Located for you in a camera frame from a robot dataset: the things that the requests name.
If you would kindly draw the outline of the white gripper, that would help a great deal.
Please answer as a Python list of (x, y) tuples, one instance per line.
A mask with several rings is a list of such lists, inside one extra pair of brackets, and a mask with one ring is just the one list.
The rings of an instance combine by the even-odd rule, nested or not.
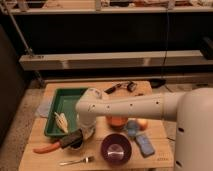
[(96, 129), (96, 118), (90, 116), (77, 116), (77, 125), (82, 130), (85, 140), (93, 136)]

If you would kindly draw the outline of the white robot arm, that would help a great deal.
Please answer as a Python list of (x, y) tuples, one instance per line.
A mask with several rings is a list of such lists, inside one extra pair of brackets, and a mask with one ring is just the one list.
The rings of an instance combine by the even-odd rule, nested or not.
[(112, 100), (89, 88), (75, 109), (86, 130), (106, 115), (176, 121), (174, 171), (213, 171), (213, 88)]

